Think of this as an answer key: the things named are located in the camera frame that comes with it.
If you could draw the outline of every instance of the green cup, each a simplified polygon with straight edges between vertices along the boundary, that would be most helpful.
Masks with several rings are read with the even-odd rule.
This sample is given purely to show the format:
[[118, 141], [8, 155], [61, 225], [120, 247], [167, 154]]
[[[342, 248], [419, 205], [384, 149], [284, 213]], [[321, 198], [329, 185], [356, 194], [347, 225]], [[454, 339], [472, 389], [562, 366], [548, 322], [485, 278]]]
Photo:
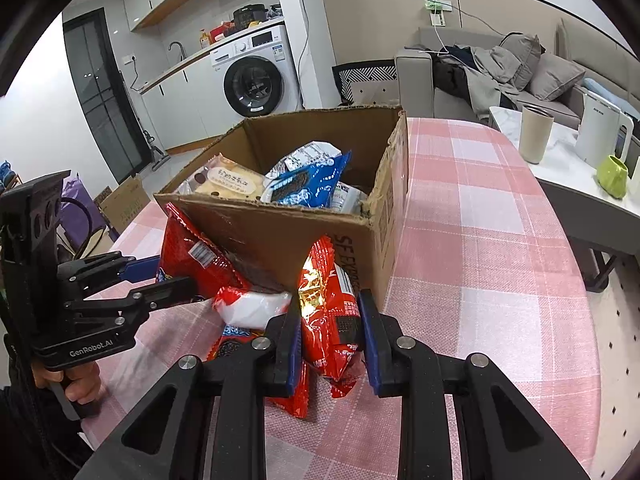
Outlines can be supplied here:
[[602, 189], [613, 198], [622, 198], [626, 195], [626, 180], [629, 170], [625, 163], [613, 155], [609, 155], [598, 166], [596, 177]]

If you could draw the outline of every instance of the barcode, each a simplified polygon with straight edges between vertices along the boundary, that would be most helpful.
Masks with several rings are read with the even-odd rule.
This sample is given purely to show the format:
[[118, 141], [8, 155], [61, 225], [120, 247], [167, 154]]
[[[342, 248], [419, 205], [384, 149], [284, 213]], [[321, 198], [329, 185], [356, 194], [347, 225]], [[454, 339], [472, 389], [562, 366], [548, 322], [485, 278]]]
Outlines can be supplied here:
[[353, 289], [351, 288], [351, 280], [337, 264], [335, 264], [335, 273], [338, 275], [338, 281], [340, 282], [340, 290], [345, 294], [351, 294], [355, 298]]
[[189, 251], [189, 256], [196, 260], [203, 269], [209, 267], [213, 263], [213, 260], [216, 259], [216, 255], [204, 242], [198, 242], [195, 244], [191, 248], [191, 251]]

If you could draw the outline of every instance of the human hand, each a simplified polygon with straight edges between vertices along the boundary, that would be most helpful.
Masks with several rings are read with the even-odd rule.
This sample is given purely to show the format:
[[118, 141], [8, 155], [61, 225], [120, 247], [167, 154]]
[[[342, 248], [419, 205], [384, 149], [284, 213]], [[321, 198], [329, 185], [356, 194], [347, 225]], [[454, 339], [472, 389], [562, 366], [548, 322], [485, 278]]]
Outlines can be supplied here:
[[72, 381], [65, 388], [65, 396], [71, 402], [77, 401], [79, 404], [86, 404], [95, 400], [100, 392], [102, 384], [100, 367], [95, 361], [69, 368], [64, 372], [50, 372], [42, 363], [33, 362], [31, 370], [36, 386], [39, 388], [46, 388], [50, 382], [60, 383], [66, 375]]

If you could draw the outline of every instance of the kitchen counter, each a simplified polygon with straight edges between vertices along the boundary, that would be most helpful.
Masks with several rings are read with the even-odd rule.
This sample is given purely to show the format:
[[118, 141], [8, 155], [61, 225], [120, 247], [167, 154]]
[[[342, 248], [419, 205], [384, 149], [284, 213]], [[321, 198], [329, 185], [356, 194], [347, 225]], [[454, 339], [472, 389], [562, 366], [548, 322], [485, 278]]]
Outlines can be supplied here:
[[284, 23], [284, 18], [282, 16], [279, 17], [279, 18], [274, 18], [273, 20], [269, 20], [268, 22], [263, 22], [260, 25], [256, 25], [255, 27], [246, 28], [245, 30], [241, 30], [240, 32], [236, 32], [235, 34], [232, 34], [231, 36], [228, 36], [224, 40], [217, 41], [213, 45], [208, 46], [207, 48], [203, 48], [202, 50], [197, 51], [195, 54], [192, 54], [187, 59], [183, 59], [180, 63], [172, 66], [169, 70], [165, 70], [164, 72], [161, 73], [161, 75], [159, 75], [155, 79], [146, 82], [145, 85], [139, 90], [140, 95], [142, 95], [145, 92], [147, 92], [148, 90], [152, 89], [154, 86], [160, 84], [162, 81], [167, 79], [169, 76], [172, 76], [173, 74], [178, 72], [178, 70], [182, 70], [183, 68], [189, 66], [191, 63], [194, 63], [194, 62], [202, 59], [203, 57], [208, 56], [209, 52], [211, 52], [212, 50], [214, 50], [214, 49], [216, 49], [216, 48], [218, 48], [218, 47], [220, 47], [222, 45], [224, 45], [225, 43], [229, 43], [229, 41], [237, 40], [239, 38], [247, 36], [248, 34], [252, 34], [253, 32], [257, 32], [258, 30], [261, 30], [263, 28], [273, 27], [273, 25], [277, 25], [278, 23]]

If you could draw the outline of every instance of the faucet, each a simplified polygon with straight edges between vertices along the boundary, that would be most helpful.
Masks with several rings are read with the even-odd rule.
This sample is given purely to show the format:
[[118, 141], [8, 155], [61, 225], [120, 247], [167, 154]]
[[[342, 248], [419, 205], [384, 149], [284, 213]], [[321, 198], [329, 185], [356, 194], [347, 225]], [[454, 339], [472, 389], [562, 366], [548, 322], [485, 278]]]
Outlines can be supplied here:
[[180, 61], [183, 61], [185, 59], [187, 59], [187, 55], [184, 53], [184, 47], [182, 46], [182, 43], [180, 43], [180, 41], [172, 41], [169, 44], [169, 52], [171, 52], [171, 47], [177, 45], [180, 47]]

